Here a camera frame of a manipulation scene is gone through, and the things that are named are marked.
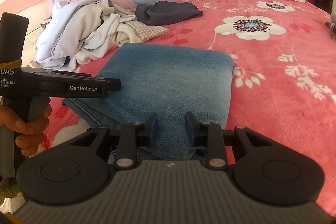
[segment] pink bedspread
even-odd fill
[[[336,44],[330,15],[304,0],[193,0],[204,15],[149,43],[226,52],[235,61],[227,129],[247,126],[316,160],[318,204],[336,214]],[[114,52],[81,66],[95,75]],[[79,117],[52,99],[45,148]]]

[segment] metal rivet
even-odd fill
[[[117,160],[117,165],[120,167],[129,167],[133,164],[133,160],[124,158]]]
[[[209,161],[209,164],[212,167],[223,167],[226,164],[226,162],[222,159],[212,159]]]

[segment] yellow rubber band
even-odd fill
[[[21,220],[19,220],[19,218],[16,218],[11,213],[5,214],[5,217],[13,224],[23,224],[23,222]]]
[[[16,68],[21,68],[21,65],[22,65],[22,60],[18,59],[13,62],[0,64],[0,69],[16,69]]]

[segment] checkered cloth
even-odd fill
[[[124,23],[129,25],[144,42],[169,33],[169,30],[162,26],[147,26],[139,21],[128,21]]]

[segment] human hand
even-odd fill
[[[43,117],[24,123],[19,116],[9,107],[0,105],[0,126],[5,126],[22,135],[15,139],[16,145],[21,148],[24,156],[33,156],[37,153],[39,145],[44,141],[43,131],[48,127],[51,114],[51,106],[48,105],[43,111]]]

